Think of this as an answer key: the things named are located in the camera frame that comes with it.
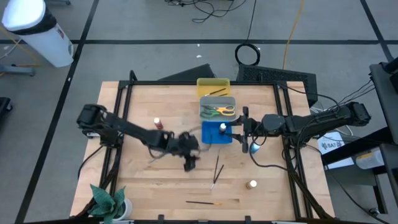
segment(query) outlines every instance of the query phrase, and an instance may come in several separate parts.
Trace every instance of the small bottle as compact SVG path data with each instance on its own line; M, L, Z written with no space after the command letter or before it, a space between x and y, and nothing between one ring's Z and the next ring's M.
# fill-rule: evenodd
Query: small bottle
M226 131L226 125L224 123L220 124L220 134L224 134Z
M155 126L156 126L156 128L158 130L162 130L163 129L163 124L162 124L162 122L160 121L159 118L155 118L154 119L154 123L155 123Z
M246 183L246 188L249 190L255 187L257 187L257 181L255 180L250 180L249 182Z
M373 167L384 165L383 156L381 155L380 150L358 156L355 162L356 165L361 169L371 169Z
M260 146L257 145L256 143L253 143L253 145L250 148L251 154L256 153L260 149Z

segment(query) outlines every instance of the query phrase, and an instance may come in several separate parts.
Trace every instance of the white plant pot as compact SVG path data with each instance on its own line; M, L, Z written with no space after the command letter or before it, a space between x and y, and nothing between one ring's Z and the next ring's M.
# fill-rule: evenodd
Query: white plant pot
M131 203L130 199L125 198L124 199L124 204L126 206L126 209L124 210L123 215L120 216L119 218L114 218L113 221L125 220L125 219L128 219L130 217L131 212L132 212L132 203Z

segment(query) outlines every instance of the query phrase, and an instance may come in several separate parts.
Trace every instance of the yellow cable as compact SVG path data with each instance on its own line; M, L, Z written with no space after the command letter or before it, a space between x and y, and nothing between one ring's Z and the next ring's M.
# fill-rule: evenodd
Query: yellow cable
M300 9L298 10L298 13L297 13L297 16L296 16L296 20L294 21L293 29L292 29L292 31L290 33L289 39L287 39L287 43L286 43L286 46L285 46L284 63L282 64L282 69L285 69L285 61L286 61L287 49L289 48L290 40L292 39L294 30L296 29L296 25L299 22L299 19L300 19L300 16L301 16L301 12L303 11L304 2L305 2L305 0L301 0Z
M27 50L26 48L24 48L21 44L18 44L18 42L12 37L12 35L10 35L8 33L8 31L6 29L4 29L3 27L0 26L0 30L1 32L3 32L8 38L10 38L20 49L22 49L25 53L27 53L34 61L33 64L23 64L23 65L18 65L21 67L36 67L36 66L40 66L39 63L37 63L39 60L37 59L37 57L30 52L29 50Z

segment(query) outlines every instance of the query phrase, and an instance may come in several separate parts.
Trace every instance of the potted plant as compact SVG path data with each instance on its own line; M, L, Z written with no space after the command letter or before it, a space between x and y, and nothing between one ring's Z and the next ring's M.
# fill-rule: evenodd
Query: potted plant
M132 203L124 198L124 189L118 190L114 197L107 191L90 184L96 204L88 211L94 217L103 217L104 224L112 224L113 221L128 218L132 212Z

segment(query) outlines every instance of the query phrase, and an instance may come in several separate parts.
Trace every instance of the white trash can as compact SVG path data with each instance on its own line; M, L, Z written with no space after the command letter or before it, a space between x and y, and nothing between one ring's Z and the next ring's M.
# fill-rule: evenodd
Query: white trash can
M55 67L73 62L73 44L44 0L10 0L1 22Z

